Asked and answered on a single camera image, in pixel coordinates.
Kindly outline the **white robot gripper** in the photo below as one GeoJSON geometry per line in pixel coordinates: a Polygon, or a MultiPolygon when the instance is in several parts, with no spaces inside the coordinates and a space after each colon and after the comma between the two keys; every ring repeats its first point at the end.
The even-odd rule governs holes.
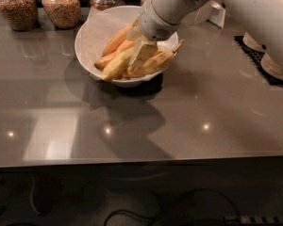
{"type": "Polygon", "coordinates": [[[132,26],[126,34],[128,40],[137,40],[129,65],[140,67],[157,52],[157,41],[168,40],[182,20],[207,1],[146,0],[141,6],[138,26],[132,26]]]}

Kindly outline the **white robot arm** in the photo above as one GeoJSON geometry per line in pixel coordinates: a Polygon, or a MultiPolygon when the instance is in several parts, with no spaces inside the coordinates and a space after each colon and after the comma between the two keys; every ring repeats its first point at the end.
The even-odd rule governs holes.
{"type": "MultiPolygon", "coordinates": [[[[129,38],[139,35],[149,40],[168,40],[187,14],[207,0],[147,0],[129,38]]],[[[267,55],[283,70],[283,0],[213,0],[240,23],[267,55]]]]}

